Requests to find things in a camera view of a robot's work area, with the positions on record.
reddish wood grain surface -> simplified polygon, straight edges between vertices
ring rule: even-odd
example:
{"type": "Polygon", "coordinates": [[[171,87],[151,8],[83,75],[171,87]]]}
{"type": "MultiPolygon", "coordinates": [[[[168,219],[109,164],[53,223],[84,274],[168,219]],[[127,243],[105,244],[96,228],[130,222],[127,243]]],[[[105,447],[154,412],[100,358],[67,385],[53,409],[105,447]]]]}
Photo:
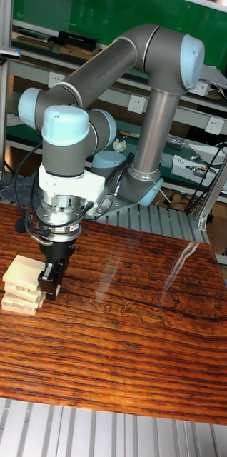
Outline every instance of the reddish wood grain surface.
{"type": "MultiPolygon", "coordinates": [[[[0,204],[2,276],[43,260],[0,204]]],[[[0,307],[0,396],[227,424],[227,291],[211,247],[83,222],[56,302],[0,307]]]]}

black cable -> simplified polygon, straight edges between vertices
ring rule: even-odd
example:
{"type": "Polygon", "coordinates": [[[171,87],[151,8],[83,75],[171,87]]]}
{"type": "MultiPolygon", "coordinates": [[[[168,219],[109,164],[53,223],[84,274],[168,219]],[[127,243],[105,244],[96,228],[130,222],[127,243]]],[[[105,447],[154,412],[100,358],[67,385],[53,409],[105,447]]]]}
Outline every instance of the black cable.
{"type": "Polygon", "coordinates": [[[95,216],[95,217],[94,217],[94,220],[97,220],[97,219],[99,219],[100,217],[104,216],[104,215],[109,211],[109,209],[111,208],[111,206],[113,205],[114,200],[115,200],[116,197],[117,197],[118,190],[119,190],[120,187],[121,187],[121,180],[122,180],[122,177],[123,177],[125,171],[127,170],[129,164],[133,161],[133,159],[134,159],[134,155],[132,156],[132,158],[131,158],[129,161],[126,162],[126,165],[125,165],[124,168],[121,170],[121,173],[120,173],[119,176],[118,176],[117,185],[116,185],[116,187],[115,187],[115,189],[114,189],[113,198],[112,198],[112,200],[111,200],[110,205],[103,211],[102,214],[99,214],[99,216],[95,216]]]}
{"type": "Polygon", "coordinates": [[[66,227],[70,224],[73,224],[74,222],[78,221],[82,216],[84,216],[86,214],[86,212],[91,209],[93,206],[93,203],[92,202],[89,202],[87,204],[87,206],[82,210],[82,212],[80,214],[77,214],[76,217],[74,217],[73,219],[71,219],[70,221],[64,223],[64,224],[61,224],[61,225],[52,225],[52,224],[48,224],[46,223],[45,221],[43,221],[42,219],[40,219],[40,217],[38,215],[36,215],[36,218],[38,219],[38,221],[40,221],[44,226],[46,227],[51,227],[51,228],[61,228],[61,227],[66,227]]]}
{"type": "Polygon", "coordinates": [[[18,206],[19,208],[19,211],[21,213],[22,216],[25,216],[25,211],[22,209],[20,203],[19,203],[19,200],[18,200],[18,197],[17,197],[17,192],[16,192],[16,183],[17,183],[17,178],[18,178],[18,173],[20,172],[21,170],[21,167],[24,165],[24,163],[26,162],[26,160],[33,154],[33,152],[35,152],[37,149],[39,149],[39,147],[42,145],[42,142],[37,144],[25,157],[24,159],[21,161],[21,163],[18,165],[17,167],[17,170],[14,174],[14,198],[15,198],[15,201],[16,201],[16,205],[18,206]]]}
{"type": "Polygon", "coordinates": [[[10,167],[10,165],[7,164],[6,161],[4,161],[4,164],[5,164],[5,166],[7,167],[7,169],[8,169],[12,174],[14,174],[14,170],[10,167]]]}
{"type": "Polygon", "coordinates": [[[207,165],[205,174],[203,175],[203,177],[202,177],[200,183],[197,185],[196,190],[194,191],[194,193],[193,193],[193,195],[192,195],[190,201],[188,202],[188,204],[187,204],[187,206],[186,206],[186,208],[185,208],[185,210],[184,210],[185,213],[190,213],[190,212],[192,212],[192,210],[194,210],[195,207],[198,205],[198,202],[199,202],[199,201],[204,197],[204,195],[210,190],[211,185],[212,185],[212,183],[214,182],[214,180],[215,180],[216,177],[213,178],[212,182],[207,186],[207,188],[202,192],[202,194],[195,200],[196,192],[200,190],[201,184],[203,183],[203,180],[205,179],[206,174],[208,173],[209,169],[210,169],[211,166],[213,165],[213,162],[215,161],[215,159],[216,159],[218,153],[220,152],[223,143],[225,143],[226,141],[227,141],[227,134],[226,134],[224,140],[222,141],[221,145],[218,147],[218,150],[217,150],[215,156],[212,158],[210,164],[207,165]]]}
{"type": "Polygon", "coordinates": [[[106,186],[109,186],[109,184],[111,184],[111,182],[113,181],[114,179],[114,176],[116,175],[117,171],[119,169],[122,169],[123,167],[125,168],[125,166],[129,163],[131,163],[134,159],[134,154],[133,153],[130,153],[127,157],[127,159],[124,161],[124,162],[121,162],[120,165],[118,165],[110,174],[109,176],[107,177],[106,179],[106,186]]]}

wooden block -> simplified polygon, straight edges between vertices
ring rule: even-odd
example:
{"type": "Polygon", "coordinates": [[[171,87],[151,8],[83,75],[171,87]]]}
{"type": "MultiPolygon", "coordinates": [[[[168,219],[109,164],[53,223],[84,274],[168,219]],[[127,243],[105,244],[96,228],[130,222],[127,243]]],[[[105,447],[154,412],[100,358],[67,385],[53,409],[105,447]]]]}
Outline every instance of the wooden block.
{"type": "Polygon", "coordinates": [[[26,300],[21,300],[21,298],[6,292],[4,297],[1,300],[2,309],[7,311],[12,311],[14,313],[23,313],[35,315],[38,308],[38,304],[30,303],[26,300]]]}
{"type": "Polygon", "coordinates": [[[38,276],[45,269],[43,262],[23,256],[16,256],[3,276],[3,282],[39,291],[38,276]]]}
{"type": "Polygon", "coordinates": [[[43,301],[46,298],[46,294],[44,292],[31,291],[30,289],[15,286],[15,284],[10,283],[5,283],[4,290],[32,303],[40,303],[41,299],[43,301]]]}
{"type": "Polygon", "coordinates": [[[35,314],[36,314],[36,309],[34,309],[34,310],[18,309],[18,308],[15,308],[14,306],[8,306],[6,304],[2,304],[1,309],[3,311],[10,311],[12,313],[26,314],[29,316],[35,316],[35,314]]]}

light blue joint cap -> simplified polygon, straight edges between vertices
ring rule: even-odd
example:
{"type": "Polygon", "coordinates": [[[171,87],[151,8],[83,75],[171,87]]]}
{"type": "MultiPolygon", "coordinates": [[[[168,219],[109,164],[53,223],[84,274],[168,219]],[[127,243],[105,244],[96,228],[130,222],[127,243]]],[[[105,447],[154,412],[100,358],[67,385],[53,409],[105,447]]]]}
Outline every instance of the light blue joint cap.
{"type": "Polygon", "coordinates": [[[156,184],[157,186],[154,185],[152,189],[150,189],[150,191],[148,191],[148,193],[144,195],[144,197],[141,200],[138,201],[138,205],[149,206],[152,203],[156,194],[159,192],[160,187],[163,185],[163,178],[160,178],[156,184]]]}
{"type": "Polygon", "coordinates": [[[112,169],[125,160],[126,157],[121,152],[99,151],[94,155],[91,166],[95,169],[112,169]]]}
{"type": "Polygon", "coordinates": [[[203,67],[205,49],[201,40],[185,35],[181,44],[181,79],[186,89],[194,89],[203,67]]]}
{"type": "Polygon", "coordinates": [[[92,111],[99,111],[100,113],[102,113],[108,122],[109,140],[108,140],[107,145],[105,146],[107,148],[107,146],[109,146],[109,144],[113,143],[114,139],[116,138],[117,125],[116,125],[115,119],[109,112],[105,111],[104,109],[92,109],[92,111]]]}

white paper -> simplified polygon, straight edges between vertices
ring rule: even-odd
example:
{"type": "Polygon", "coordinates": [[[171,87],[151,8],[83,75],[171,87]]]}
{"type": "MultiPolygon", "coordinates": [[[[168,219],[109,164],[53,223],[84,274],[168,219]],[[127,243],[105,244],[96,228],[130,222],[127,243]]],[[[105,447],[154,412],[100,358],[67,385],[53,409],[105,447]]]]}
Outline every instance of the white paper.
{"type": "MultiPolygon", "coordinates": [[[[200,176],[195,176],[193,174],[193,170],[190,170],[186,168],[186,166],[201,166],[200,164],[197,164],[195,162],[185,160],[183,157],[180,156],[174,156],[173,158],[173,167],[171,170],[172,174],[175,174],[177,176],[182,176],[183,178],[190,179],[191,181],[195,183],[200,183],[201,182],[201,177],[200,176]]],[[[211,184],[213,178],[215,178],[216,174],[218,173],[218,169],[215,169],[214,167],[211,167],[212,170],[214,171],[208,171],[206,174],[205,179],[203,180],[202,185],[203,186],[208,186],[211,184]]],[[[225,182],[222,192],[227,194],[227,181],[225,182]]]]}
{"type": "Polygon", "coordinates": [[[215,67],[211,65],[203,65],[199,79],[203,79],[209,83],[220,87],[227,87],[227,78],[215,67]]]}
{"type": "MultiPolygon", "coordinates": [[[[218,148],[216,146],[202,146],[200,144],[189,144],[191,149],[196,152],[205,162],[211,163],[213,157],[216,155],[218,148]]],[[[226,153],[222,149],[218,152],[216,159],[212,165],[221,165],[226,157],[226,153]]]]}
{"type": "Polygon", "coordinates": [[[21,121],[21,119],[18,116],[15,116],[14,114],[7,114],[7,127],[19,126],[22,124],[24,124],[24,122],[21,121]]]}

